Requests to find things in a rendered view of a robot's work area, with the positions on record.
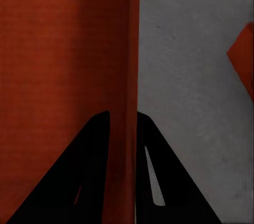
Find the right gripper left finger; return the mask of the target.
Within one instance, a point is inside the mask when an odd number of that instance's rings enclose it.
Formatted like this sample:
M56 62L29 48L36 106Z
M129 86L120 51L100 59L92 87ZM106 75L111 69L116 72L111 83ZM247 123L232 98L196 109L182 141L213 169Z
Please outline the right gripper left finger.
M91 117L6 224L101 224L109 139L110 112Z

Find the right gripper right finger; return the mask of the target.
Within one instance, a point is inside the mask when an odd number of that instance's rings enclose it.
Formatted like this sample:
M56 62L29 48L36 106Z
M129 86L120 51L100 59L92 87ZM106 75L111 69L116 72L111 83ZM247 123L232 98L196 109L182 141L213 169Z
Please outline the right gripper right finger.
M153 202L145 147L165 206ZM153 120L137 111L136 224L222 224Z

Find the storage box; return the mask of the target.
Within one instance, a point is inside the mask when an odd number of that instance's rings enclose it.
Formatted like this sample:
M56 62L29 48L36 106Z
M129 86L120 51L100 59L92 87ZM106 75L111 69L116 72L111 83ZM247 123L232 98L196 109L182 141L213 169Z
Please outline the storage box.
M226 54L254 101L254 23L246 24Z
M0 224L105 111L101 224L134 224L139 10L140 0L0 0Z

